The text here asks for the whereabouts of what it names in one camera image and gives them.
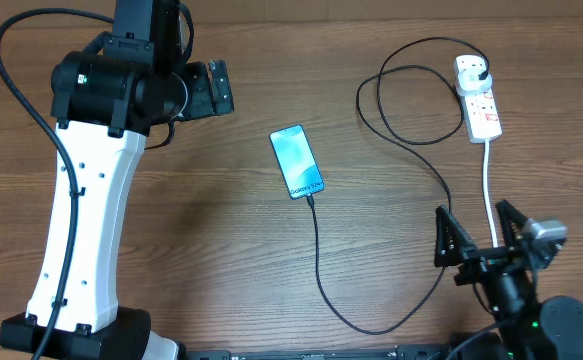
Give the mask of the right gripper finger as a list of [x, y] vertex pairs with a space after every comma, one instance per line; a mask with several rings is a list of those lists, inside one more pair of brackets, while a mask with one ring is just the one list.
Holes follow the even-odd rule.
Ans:
[[449, 209], [441, 205], [436, 209], [436, 244], [434, 266], [457, 266], [477, 250], [477, 246]]
[[507, 200], [498, 202], [496, 210], [500, 220], [504, 244], [507, 247], [522, 248], [526, 244], [523, 228], [529, 218]]

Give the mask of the blue Galaxy smartphone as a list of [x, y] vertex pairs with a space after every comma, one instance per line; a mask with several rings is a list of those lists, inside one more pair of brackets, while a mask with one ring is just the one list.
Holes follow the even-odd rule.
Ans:
[[302, 125], [272, 132], [269, 139], [291, 199], [310, 196], [325, 189]]

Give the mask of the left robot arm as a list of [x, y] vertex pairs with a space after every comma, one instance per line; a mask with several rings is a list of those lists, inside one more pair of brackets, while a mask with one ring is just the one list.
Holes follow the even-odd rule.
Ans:
[[120, 1], [109, 22], [52, 72], [50, 115], [38, 119], [57, 151], [46, 250], [0, 344], [36, 359], [183, 359], [186, 347], [156, 334], [148, 312], [120, 305], [120, 239], [151, 129], [231, 113], [227, 66], [192, 60], [181, 1]]

